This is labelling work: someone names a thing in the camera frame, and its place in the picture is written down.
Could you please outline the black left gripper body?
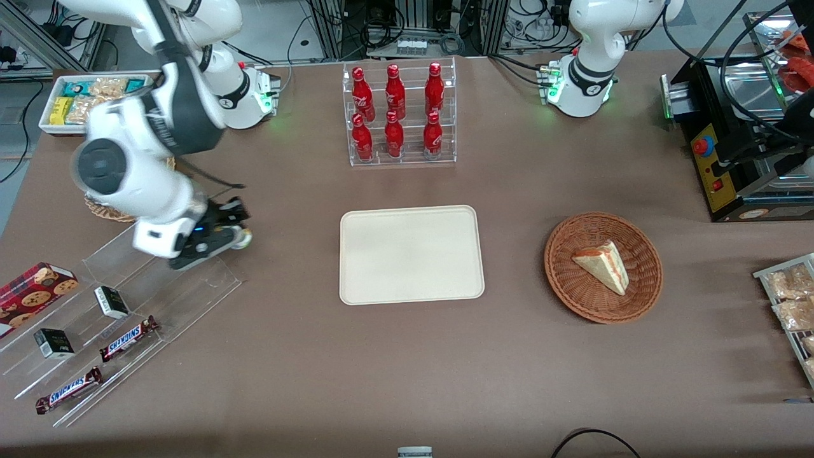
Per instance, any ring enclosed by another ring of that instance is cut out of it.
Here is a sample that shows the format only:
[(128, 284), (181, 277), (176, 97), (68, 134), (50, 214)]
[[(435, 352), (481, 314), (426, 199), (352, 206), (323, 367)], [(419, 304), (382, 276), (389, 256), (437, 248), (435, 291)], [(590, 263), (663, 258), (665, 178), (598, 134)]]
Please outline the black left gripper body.
[(758, 130), (759, 154), (757, 160), (771, 162), (771, 167), (800, 167), (806, 163), (806, 146), (786, 139), (780, 134)]

